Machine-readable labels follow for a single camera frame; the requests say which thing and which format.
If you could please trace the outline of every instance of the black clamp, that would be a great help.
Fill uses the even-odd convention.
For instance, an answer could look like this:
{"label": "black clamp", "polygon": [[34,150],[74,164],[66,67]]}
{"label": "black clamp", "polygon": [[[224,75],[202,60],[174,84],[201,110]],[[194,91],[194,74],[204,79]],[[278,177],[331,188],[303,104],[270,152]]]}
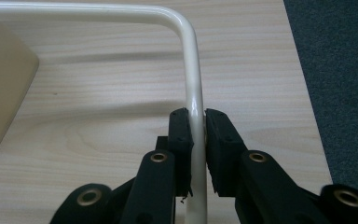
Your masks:
{"label": "black clamp", "polygon": [[[248,150],[228,116],[206,110],[207,163],[219,197],[235,198],[242,224],[358,224],[358,190],[344,185],[312,194],[263,151]],[[193,141],[185,108],[170,114],[168,136],[145,154],[138,174],[111,190],[88,184],[73,191],[52,224],[174,223],[175,197],[192,195]]]}

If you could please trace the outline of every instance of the screw hole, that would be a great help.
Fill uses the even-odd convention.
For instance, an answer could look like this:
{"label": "screw hole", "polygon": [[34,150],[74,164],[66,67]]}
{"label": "screw hole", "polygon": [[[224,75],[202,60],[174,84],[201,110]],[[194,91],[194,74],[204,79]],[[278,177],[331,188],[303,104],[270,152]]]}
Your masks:
{"label": "screw hole", "polygon": [[267,161],[267,157],[265,157],[264,155],[260,154],[260,153],[251,153],[249,154],[249,158],[252,161],[257,161],[257,162],[265,162]]}
{"label": "screw hole", "polygon": [[358,207],[358,196],[345,189],[336,189],[334,196],[341,202],[351,207]]}
{"label": "screw hole", "polygon": [[81,206],[89,206],[97,203],[102,197],[99,189],[86,189],[78,197],[77,203]]}
{"label": "screw hole", "polygon": [[165,154],[162,154],[162,153],[156,153],[156,154],[153,154],[150,159],[154,162],[162,162],[162,161],[165,161],[167,160],[167,156]]}

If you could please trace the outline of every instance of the wooden table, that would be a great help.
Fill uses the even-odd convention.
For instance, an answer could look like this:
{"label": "wooden table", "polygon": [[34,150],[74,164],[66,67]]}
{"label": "wooden table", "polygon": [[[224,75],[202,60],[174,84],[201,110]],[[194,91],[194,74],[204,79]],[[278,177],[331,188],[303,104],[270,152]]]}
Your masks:
{"label": "wooden table", "polygon": [[[198,36],[204,107],[226,112],[246,146],[271,154],[300,187],[319,193],[331,183],[282,0],[126,3],[186,16]],[[40,66],[0,146],[0,223],[49,223],[77,187],[114,189],[134,177],[167,134],[169,113],[185,105],[181,45],[155,25],[6,25]],[[208,192],[209,223],[239,223],[210,178]],[[177,223],[184,211],[178,203]]]}

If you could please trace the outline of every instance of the tube bend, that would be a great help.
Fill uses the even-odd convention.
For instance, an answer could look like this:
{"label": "tube bend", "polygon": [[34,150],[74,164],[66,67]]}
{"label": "tube bend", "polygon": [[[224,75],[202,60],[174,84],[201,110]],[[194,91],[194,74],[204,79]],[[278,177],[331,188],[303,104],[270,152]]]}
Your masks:
{"label": "tube bend", "polygon": [[0,2],[0,21],[105,21],[166,26],[182,41],[186,71],[186,108],[194,140],[192,183],[194,197],[187,199],[186,223],[207,223],[203,102],[197,39],[190,22],[180,13],[155,6]]}

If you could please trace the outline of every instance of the beige panel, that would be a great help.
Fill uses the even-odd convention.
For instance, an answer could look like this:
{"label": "beige panel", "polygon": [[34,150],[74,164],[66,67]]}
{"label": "beige panel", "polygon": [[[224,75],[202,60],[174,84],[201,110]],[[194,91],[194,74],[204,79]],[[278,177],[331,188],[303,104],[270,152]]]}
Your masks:
{"label": "beige panel", "polygon": [[0,143],[34,78],[36,56],[0,23]]}

